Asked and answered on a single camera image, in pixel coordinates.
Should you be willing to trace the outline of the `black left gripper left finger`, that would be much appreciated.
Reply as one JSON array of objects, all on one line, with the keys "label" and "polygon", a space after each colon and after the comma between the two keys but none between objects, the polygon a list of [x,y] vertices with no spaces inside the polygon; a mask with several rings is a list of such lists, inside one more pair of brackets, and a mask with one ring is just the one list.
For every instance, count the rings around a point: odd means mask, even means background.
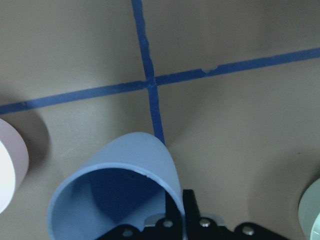
[{"label": "black left gripper left finger", "polygon": [[165,193],[165,218],[164,225],[182,225],[183,218],[182,214],[179,211],[175,201],[171,195]]}]

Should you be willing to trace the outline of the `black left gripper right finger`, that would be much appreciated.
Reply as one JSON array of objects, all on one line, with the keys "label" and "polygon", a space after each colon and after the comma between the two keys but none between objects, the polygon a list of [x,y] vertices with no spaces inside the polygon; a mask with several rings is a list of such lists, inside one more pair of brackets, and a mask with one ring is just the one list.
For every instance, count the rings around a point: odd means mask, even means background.
[{"label": "black left gripper right finger", "polygon": [[182,192],[185,222],[187,225],[197,225],[200,220],[200,210],[192,189],[184,189]]}]

